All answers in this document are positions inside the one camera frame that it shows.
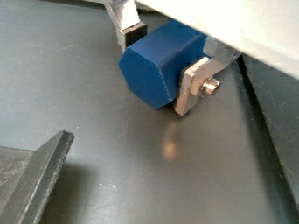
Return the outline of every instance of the bolt head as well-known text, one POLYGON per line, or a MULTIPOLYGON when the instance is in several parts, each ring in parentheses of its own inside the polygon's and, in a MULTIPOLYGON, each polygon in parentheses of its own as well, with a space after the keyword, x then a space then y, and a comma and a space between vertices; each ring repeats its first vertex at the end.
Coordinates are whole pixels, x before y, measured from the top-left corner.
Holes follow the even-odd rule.
POLYGON ((204 90, 209 95, 216 95, 221 89, 221 82, 214 79, 209 78, 204 83, 204 90))

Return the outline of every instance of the blue rubber block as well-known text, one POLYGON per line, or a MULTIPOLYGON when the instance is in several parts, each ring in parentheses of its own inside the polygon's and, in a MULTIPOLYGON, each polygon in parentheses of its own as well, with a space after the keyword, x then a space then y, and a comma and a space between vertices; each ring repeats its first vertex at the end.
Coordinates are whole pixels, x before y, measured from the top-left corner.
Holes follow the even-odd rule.
POLYGON ((126 49, 119 67, 127 84, 155 109, 177 98, 182 70, 204 56, 206 38, 171 21, 126 49))

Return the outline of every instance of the metal bracket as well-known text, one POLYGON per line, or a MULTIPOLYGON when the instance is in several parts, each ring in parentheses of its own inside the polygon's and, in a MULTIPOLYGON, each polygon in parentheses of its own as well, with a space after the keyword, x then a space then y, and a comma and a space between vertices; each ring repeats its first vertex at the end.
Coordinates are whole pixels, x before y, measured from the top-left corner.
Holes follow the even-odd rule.
POLYGON ((107 13, 117 27, 118 43, 125 51, 147 34, 147 25, 141 22, 134 0, 107 0, 107 13))
POLYGON ((196 106, 204 93, 209 93, 210 95, 217 94, 221 83, 213 77, 241 55, 238 50, 212 37, 208 37, 204 51, 212 58, 204 57, 200 59, 182 75, 182 84, 175 105, 175 111, 182 116, 196 106))

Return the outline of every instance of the hex bolt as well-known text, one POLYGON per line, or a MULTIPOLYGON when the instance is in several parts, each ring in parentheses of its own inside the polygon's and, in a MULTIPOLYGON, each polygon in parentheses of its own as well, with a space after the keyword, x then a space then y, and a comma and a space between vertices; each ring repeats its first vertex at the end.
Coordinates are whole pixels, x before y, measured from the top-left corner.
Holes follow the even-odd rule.
POLYGON ((209 78, 202 85, 202 90, 209 95, 216 95, 221 89, 221 82, 216 80, 214 78, 209 78))

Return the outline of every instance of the gray metal surface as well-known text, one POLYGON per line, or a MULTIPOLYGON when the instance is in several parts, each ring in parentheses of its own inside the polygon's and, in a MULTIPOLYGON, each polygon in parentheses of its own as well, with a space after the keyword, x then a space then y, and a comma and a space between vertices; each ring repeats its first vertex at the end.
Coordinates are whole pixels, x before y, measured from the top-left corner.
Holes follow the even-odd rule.
POLYGON ((249 56, 245 61, 299 209, 299 80, 249 56))
POLYGON ((299 1, 137 1, 299 79, 299 1))
MULTIPOLYGON (((179 117, 127 89, 105 9, 21 0, 0 11, 0 145, 77 136, 42 224, 298 223, 237 64, 179 117)), ((141 18, 150 30, 167 21, 141 18)))
POLYGON ((0 148, 0 220, 39 223, 74 135, 62 131, 37 151, 0 148))

